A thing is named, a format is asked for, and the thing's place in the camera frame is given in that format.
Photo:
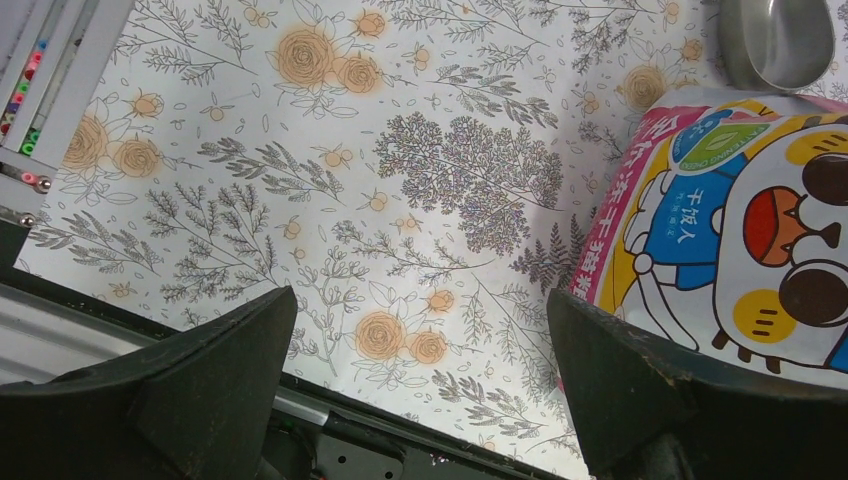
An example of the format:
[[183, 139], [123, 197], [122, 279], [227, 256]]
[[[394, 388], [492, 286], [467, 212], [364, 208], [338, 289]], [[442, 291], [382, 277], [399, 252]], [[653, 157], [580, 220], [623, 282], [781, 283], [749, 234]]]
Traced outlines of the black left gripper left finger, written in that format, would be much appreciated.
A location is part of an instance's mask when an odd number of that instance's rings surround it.
[[291, 288], [135, 352], [1, 389], [5, 479], [275, 479], [262, 456]]

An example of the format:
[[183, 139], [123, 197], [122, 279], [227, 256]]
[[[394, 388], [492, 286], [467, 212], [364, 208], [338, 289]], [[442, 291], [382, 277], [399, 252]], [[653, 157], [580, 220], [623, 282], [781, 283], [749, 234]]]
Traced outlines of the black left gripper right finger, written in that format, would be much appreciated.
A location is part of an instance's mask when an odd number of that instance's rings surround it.
[[843, 479], [847, 394], [739, 368], [564, 290], [548, 325], [598, 479]]

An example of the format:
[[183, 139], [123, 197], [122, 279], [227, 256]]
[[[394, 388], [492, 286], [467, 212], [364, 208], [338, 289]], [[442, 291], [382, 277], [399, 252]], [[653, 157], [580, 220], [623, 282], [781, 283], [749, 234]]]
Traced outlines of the cat print pet food bag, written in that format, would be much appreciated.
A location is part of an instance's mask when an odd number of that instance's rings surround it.
[[847, 105], [686, 87], [642, 117], [570, 292], [784, 379], [847, 386]]

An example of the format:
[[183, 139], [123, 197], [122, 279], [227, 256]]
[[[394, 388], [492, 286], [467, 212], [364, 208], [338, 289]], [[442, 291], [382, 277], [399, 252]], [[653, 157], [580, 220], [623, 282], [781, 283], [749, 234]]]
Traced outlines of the metal food scoop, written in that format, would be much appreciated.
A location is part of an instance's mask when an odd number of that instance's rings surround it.
[[718, 7], [718, 44], [734, 88], [794, 93], [829, 70], [836, 38], [825, 1], [721, 0]]

